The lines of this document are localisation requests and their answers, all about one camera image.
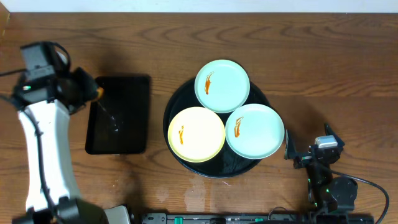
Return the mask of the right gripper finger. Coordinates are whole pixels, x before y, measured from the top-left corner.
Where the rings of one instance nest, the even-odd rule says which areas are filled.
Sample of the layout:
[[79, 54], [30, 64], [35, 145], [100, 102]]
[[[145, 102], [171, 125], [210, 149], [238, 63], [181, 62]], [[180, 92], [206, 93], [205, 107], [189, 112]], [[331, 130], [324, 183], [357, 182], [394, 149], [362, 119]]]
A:
[[284, 152], [284, 159], [285, 160], [292, 160], [295, 159], [297, 156], [297, 151], [295, 148], [295, 143], [292, 138], [290, 131], [287, 129], [285, 131], [285, 152]]
[[325, 134], [327, 136], [333, 136], [337, 142], [338, 147], [345, 146], [345, 142], [334, 132], [334, 130], [332, 130], [332, 128], [330, 127], [330, 125], [328, 123], [324, 124], [324, 128], [325, 128]]

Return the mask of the light blue plate top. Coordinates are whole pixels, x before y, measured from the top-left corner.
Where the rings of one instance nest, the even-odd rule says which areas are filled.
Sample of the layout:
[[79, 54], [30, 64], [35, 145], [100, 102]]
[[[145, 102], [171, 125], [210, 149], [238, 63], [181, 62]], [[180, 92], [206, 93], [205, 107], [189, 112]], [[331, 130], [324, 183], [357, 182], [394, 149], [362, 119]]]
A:
[[204, 65], [194, 84], [198, 101], [215, 113], [230, 113], [247, 100], [250, 81], [238, 63], [219, 59]]

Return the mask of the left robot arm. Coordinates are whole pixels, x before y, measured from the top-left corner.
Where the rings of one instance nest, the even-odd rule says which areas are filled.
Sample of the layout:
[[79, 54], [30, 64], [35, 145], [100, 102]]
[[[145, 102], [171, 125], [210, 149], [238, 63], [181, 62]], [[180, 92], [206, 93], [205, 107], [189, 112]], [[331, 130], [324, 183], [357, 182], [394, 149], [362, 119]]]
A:
[[29, 162], [26, 213], [13, 223], [130, 223], [124, 205], [103, 209], [82, 199], [73, 173], [70, 116], [103, 89], [82, 68], [24, 72], [11, 99], [24, 130]]

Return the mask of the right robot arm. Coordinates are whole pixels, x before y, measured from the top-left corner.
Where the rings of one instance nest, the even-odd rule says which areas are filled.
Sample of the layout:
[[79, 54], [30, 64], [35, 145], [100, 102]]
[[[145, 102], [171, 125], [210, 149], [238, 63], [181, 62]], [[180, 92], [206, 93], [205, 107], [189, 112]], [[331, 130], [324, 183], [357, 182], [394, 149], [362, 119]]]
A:
[[340, 159], [345, 143], [324, 124], [325, 135], [315, 138], [307, 152], [298, 152], [290, 131], [285, 132], [285, 160], [294, 162], [294, 169], [305, 169], [308, 175], [308, 201], [325, 213], [354, 210], [358, 193], [355, 180], [333, 177], [330, 165]]

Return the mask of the yellow plate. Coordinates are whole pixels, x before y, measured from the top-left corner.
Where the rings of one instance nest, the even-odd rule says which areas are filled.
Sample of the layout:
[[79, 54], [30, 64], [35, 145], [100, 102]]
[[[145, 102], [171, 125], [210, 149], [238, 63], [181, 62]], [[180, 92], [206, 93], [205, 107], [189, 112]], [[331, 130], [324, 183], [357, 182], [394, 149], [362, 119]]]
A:
[[177, 157], [194, 163], [215, 157], [225, 142], [221, 118], [203, 107], [190, 107], [177, 113], [167, 129], [167, 140]]

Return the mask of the orange green sponge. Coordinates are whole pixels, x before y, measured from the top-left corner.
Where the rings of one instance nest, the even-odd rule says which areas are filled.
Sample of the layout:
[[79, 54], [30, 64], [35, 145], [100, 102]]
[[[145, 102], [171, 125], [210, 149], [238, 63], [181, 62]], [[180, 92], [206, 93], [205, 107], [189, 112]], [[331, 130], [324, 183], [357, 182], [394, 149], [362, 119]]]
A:
[[95, 100], [99, 100], [99, 99], [102, 98], [102, 96], [103, 96], [103, 94], [104, 94], [104, 89], [101, 88], [101, 87], [98, 87], [98, 88], [96, 89], [96, 93], [97, 93], [97, 96], [96, 96]]

